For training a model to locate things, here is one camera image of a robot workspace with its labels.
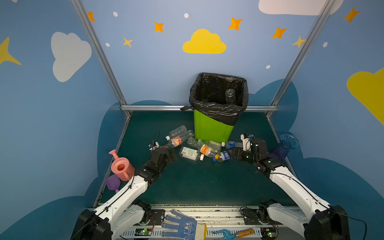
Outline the tall clear bottle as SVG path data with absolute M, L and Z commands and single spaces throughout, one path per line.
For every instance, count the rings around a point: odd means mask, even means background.
M 227 89 L 225 97 L 227 105 L 236 105 L 236 91 L 234 89 Z

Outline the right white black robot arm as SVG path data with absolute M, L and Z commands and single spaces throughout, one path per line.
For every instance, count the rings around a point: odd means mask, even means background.
M 270 154 L 266 142 L 246 138 L 242 144 L 227 148 L 234 160 L 253 164 L 260 173 L 278 185 L 301 209 L 301 213 L 283 207 L 275 200 L 259 205 L 258 220 L 263 224 L 281 223 L 306 240 L 349 240 L 346 211 L 332 206 L 301 183 L 283 163 Z

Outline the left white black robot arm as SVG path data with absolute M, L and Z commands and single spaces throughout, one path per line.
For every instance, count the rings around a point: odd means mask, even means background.
M 115 240 L 135 224 L 146 223 L 150 207 L 138 197 L 176 160 L 174 150 L 164 147 L 153 150 L 149 160 L 118 193 L 94 210 L 86 209 L 79 215 L 71 239 Z

